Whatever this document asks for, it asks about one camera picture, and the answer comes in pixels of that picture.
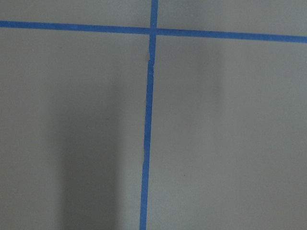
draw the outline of blue tape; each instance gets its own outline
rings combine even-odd
[[[167,35],[167,36],[212,37],[212,38],[260,40],[260,41],[274,41],[274,42],[307,43],[306,36],[249,34],[249,33],[235,33],[235,32],[176,30],[176,29],[157,29],[156,33],[157,35]]]
[[[151,21],[156,22],[157,14],[152,15]],[[176,29],[157,29],[156,24],[151,28],[125,27],[125,26],[106,26],[106,25],[84,25],[84,24],[62,24],[62,23],[35,23],[35,22],[14,22],[0,21],[0,28],[23,28],[41,30],[67,30],[67,31],[86,31],[86,32],[105,32],[120,34],[156,34],[166,36],[185,36],[185,37],[211,37],[224,39],[260,40],[274,42],[307,43],[307,36],[291,36],[277,34],[251,34],[219,31],[200,31],[200,30],[176,30]]]
[[[24,28],[41,30],[68,30],[87,32],[106,32],[121,34],[142,34],[148,35],[149,28],[106,26],[106,25],[82,25],[82,24],[62,24],[62,23],[34,23],[34,22],[12,22],[0,21],[0,27],[4,28]]]
[[[149,160],[150,142],[152,130],[152,111],[153,111],[153,91],[154,91],[154,62],[155,62],[155,43],[158,18],[158,0],[152,0],[150,35],[149,35],[149,61],[147,69],[147,93],[146,93],[146,115],[144,130],[144,162],[142,170],[142,191],[140,209],[140,230],[146,230],[147,222],[147,199],[148,199],[148,179],[149,179]]]

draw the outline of gray surface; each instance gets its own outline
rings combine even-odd
[[[158,37],[148,230],[307,229],[307,46]]]
[[[137,229],[148,37],[0,34],[0,229]]]
[[[305,0],[160,0],[158,27],[307,36]]]
[[[0,20],[149,27],[150,0],[2,0]]]

